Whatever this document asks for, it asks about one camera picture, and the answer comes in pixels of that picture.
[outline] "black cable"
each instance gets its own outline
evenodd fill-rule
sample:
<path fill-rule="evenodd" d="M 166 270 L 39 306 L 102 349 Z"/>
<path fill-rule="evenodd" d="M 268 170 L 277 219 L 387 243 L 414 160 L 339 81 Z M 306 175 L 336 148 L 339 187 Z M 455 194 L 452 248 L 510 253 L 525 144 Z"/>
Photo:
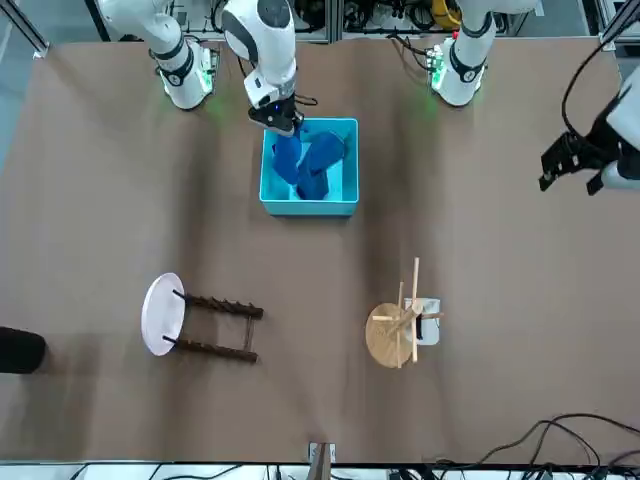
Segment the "black cable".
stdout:
<path fill-rule="evenodd" d="M 76 473 L 71 475 L 71 478 L 69 480 L 76 480 L 76 478 L 78 478 L 78 475 L 80 475 L 82 472 L 84 472 L 87 469 L 88 466 L 89 466 L 89 464 L 85 463 L 82 467 L 80 467 L 79 470 L 76 470 Z"/>
<path fill-rule="evenodd" d="M 183 34 L 184 38 L 192 38 L 193 40 L 196 41 L 196 43 L 201 44 L 203 42 L 206 42 L 205 39 L 198 37 L 197 35 L 194 35 L 193 33 L 184 33 Z"/>
<path fill-rule="evenodd" d="M 216 6 L 211 10 L 211 26 L 213 27 L 213 31 L 217 33 L 224 33 L 216 24 L 216 13 L 218 12 L 218 8 L 220 8 L 221 3 L 222 0 L 217 0 Z"/>
<path fill-rule="evenodd" d="M 493 449 L 491 449 L 488 453 L 486 453 L 480 460 L 478 460 L 475 463 L 470 463 L 468 465 L 462 465 L 462 466 L 457 466 L 457 467 L 449 467 L 449 468 L 445 468 L 442 472 L 442 474 L 440 475 L 439 480 L 443 480 L 444 476 L 446 475 L 447 472 L 449 472 L 450 470 L 463 470 L 463 469 L 469 469 L 469 468 L 475 468 L 479 465 L 482 465 L 485 461 L 487 461 L 489 458 L 491 458 L 493 455 L 495 455 L 498 452 L 501 452 L 503 450 L 509 450 L 511 448 L 517 447 L 518 445 L 524 443 L 535 431 L 536 429 L 544 424 L 548 424 L 549 422 L 554 422 L 557 423 L 558 418 L 554 418 L 552 420 L 539 420 L 538 422 L 536 422 L 521 438 L 519 438 L 518 440 L 511 442 L 511 443 L 507 443 L 505 445 L 500 445 L 498 447 L 495 447 Z"/>
<path fill-rule="evenodd" d="M 569 132 L 580 142 L 580 144 L 583 147 L 587 147 L 588 149 L 595 152 L 598 156 L 604 157 L 604 158 L 608 157 L 609 153 L 605 152 L 601 148 L 589 142 L 585 137 L 582 136 L 582 134 L 580 134 L 575 129 L 573 124 L 569 121 L 569 116 L 567 115 L 567 101 L 569 100 L 569 95 L 571 94 L 571 91 L 573 90 L 573 87 L 575 86 L 576 81 L 578 80 L 578 77 L 586 68 L 586 66 L 589 64 L 589 62 L 593 60 L 593 58 L 602 50 L 602 48 L 608 42 L 615 40 L 622 32 L 624 32 L 627 28 L 629 28 L 635 22 L 636 22 L 635 18 L 633 17 L 630 18 L 627 22 L 623 23 L 615 32 L 613 32 L 608 39 L 607 38 L 602 39 L 602 43 L 598 45 L 598 47 L 594 49 L 593 52 L 591 52 L 585 60 L 582 61 L 582 63 L 580 64 L 576 72 L 573 74 L 573 77 L 569 82 L 569 86 L 567 87 L 567 90 L 565 91 L 564 96 L 562 97 L 562 105 L 561 105 L 562 120 L 564 121 L 564 124 L 566 125 L 567 130 L 569 130 Z"/>
<path fill-rule="evenodd" d="M 400 38 L 400 35 L 398 35 L 398 32 L 395 31 L 393 33 L 390 33 L 389 35 L 387 35 L 387 38 L 391 39 L 391 40 L 397 40 L 398 42 L 400 42 L 400 44 L 406 48 L 407 50 L 409 50 L 412 53 L 415 53 L 416 55 L 422 55 L 424 57 L 427 56 L 427 52 L 424 50 L 420 50 L 418 48 L 415 48 L 413 45 L 411 45 L 411 41 L 409 40 L 409 38 L 406 39 L 402 39 Z"/>
<path fill-rule="evenodd" d="M 629 450 L 628 452 L 621 453 L 620 455 L 618 455 L 616 458 L 614 458 L 609 462 L 608 467 L 609 468 L 615 467 L 620 460 L 624 460 L 625 458 L 630 457 L 631 455 L 640 455 L 640 450 Z"/>
<path fill-rule="evenodd" d="M 602 422 L 609 423 L 615 427 L 626 430 L 629 433 L 634 433 L 636 435 L 640 435 L 640 429 L 632 427 L 631 425 L 627 425 L 626 423 L 619 422 L 609 417 L 605 417 L 604 415 L 598 415 L 597 413 L 565 413 L 562 415 L 557 415 L 553 417 L 551 420 L 557 422 L 559 420 L 566 420 L 567 418 L 591 418 L 593 420 L 600 420 Z"/>
<path fill-rule="evenodd" d="M 585 450 L 585 453 L 587 454 L 587 460 L 589 461 L 589 463 L 591 463 L 591 456 L 589 455 L 589 452 L 585 449 L 585 446 L 589 450 L 591 450 L 593 452 L 593 454 L 595 455 L 596 461 L 598 462 L 597 463 L 598 467 L 601 465 L 600 455 L 598 455 L 598 452 L 584 438 L 582 438 L 576 432 L 574 432 L 570 428 L 567 428 L 564 425 L 558 423 L 555 418 L 553 420 L 543 420 L 543 422 L 546 423 L 547 426 L 545 427 L 544 431 L 542 432 L 542 435 L 540 435 L 540 439 L 538 440 L 538 444 L 536 445 L 536 449 L 535 449 L 535 451 L 533 453 L 533 456 L 531 457 L 531 460 L 529 461 L 529 468 L 531 468 L 534 465 L 536 459 L 538 458 L 538 455 L 540 454 L 540 450 L 542 450 L 542 444 L 544 443 L 544 439 L 547 436 L 547 433 L 549 432 L 549 429 L 552 426 L 557 427 L 557 428 L 559 428 L 561 430 L 564 430 L 569 435 L 571 435 L 576 440 L 578 440 L 578 442 L 580 442 L 580 444 L 582 445 L 582 448 Z"/>
<path fill-rule="evenodd" d="M 522 30 L 522 27 L 524 27 L 525 22 L 529 19 L 529 14 L 531 13 L 531 10 L 529 10 L 527 13 L 524 14 L 524 20 L 522 20 L 522 23 L 520 24 L 520 26 L 518 27 L 518 30 L 516 30 L 516 33 L 514 33 L 514 37 L 517 37 L 518 34 L 520 33 L 520 30 Z"/>
<path fill-rule="evenodd" d="M 173 477 L 166 477 L 163 478 L 162 480 L 182 480 L 182 479 L 190 479 L 190 480 L 214 480 L 215 478 L 221 477 L 223 475 L 226 475 L 227 473 L 231 472 L 232 470 L 237 470 L 238 468 L 242 467 L 242 465 L 235 465 L 231 468 L 227 468 L 226 470 L 220 472 L 220 473 L 216 473 L 215 475 L 212 475 L 210 477 L 199 477 L 197 475 L 175 475 Z"/>
<path fill-rule="evenodd" d="M 244 65 L 242 65 L 242 60 L 240 60 L 240 57 L 236 57 L 236 60 L 238 60 L 238 66 L 240 67 L 240 71 L 242 72 L 242 76 L 244 78 L 247 78 L 247 72 L 244 71 Z"/>
<path fill-rule="evenodd" d="M 627 468 L 627 473 L 630 473 L 634 480 L 640 480 L 640 477 L 638 477 L 638 474 L 633 471 L 633 468 Z"/>
<path fill-rule="evenodd" d="M 151 474 L 151 476 L 149 477 L 149 480 L 153 480 L 153 477 L 156 476 L 156 473 L 158 473 L 158 470 L 160 470 L 160 468 L 164 465 L 164 463 L 159 463 L 158 466 L 156 466 L 156 469 L 153 471 L 153 473 Z"/>
<path fill-rule="evenodd" d="M 498 28 L 496 30 L 496 33 L 507 33 L 507 25 L 508 25 L 508 19 L 507 19 L 507 14 L 506 13 L 501 13 L 500 15 L 500 21 L 502 22 L 502 28 Z"/>
<path fill-rule="evenodd" d="M 407 9 L 407 16 L 409 17 L 409 20 L 411 20 L 411 23 L 413 23 L 420 30 L 422 30 L 423 32 L 431 32 L 431 29 L 433 28 L 436 22 L 433 20 L 433 17 L 431 17 L 431 20 L 427 23 L 423 23 L 420 20 L 418 20 L 416 18 L 416 10 L 420 6 L 421 6 L 420 3 L 410 5 L 409 8 Z"/>

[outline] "gray floor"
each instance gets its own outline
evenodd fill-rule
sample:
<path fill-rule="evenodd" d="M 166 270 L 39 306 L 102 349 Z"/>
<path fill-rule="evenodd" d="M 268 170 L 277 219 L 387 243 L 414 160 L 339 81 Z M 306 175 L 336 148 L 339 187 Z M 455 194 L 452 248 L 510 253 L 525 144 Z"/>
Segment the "gray floor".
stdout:
<path fill-rule="evenodd" d="M 588 35 L 582 0 L 541 0 L 542 8 L 527 15 L 519 37 L 580 37 Z"/>
<path fill-rule="evenodd" d="M 83 0 L 17 2 L 32 23 L 54 43 L 99 41 Z M 33 47 L 0 14 L 0 171 L 11 144 L 31 75 Z"/>

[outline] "blue fabric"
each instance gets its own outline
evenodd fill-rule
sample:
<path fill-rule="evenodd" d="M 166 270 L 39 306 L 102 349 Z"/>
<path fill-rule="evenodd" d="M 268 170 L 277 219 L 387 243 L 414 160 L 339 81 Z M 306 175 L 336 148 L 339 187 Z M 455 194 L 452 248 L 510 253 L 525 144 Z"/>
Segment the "blue fabric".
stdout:
<path fill-rule="evenodd" d="M 322 200 L 329 193 L 329 180 L 327 171 L 322 170 L 312 173 L 309 169 L 308 155 L 300 164 L 300 175 L 298 176 L 298 188 L 296 192 L 302 200 Z"/>
<path fill-rule="evenodd" d="M 320 132 L 313 137 L 309 150 L 304 156 L 311 173 L 327 170 L 344 158 L 344 142 L 333 132 Z"/>
<path fill-rule="evenodd" d="M 300 142 L 300 130 L 293 136 L 285 137 L 278 135 L 276 143 L 273 145 L 273 169 L 289 185 L 298 183 L 298 162 L 302 154 L 302 143 Z"/>

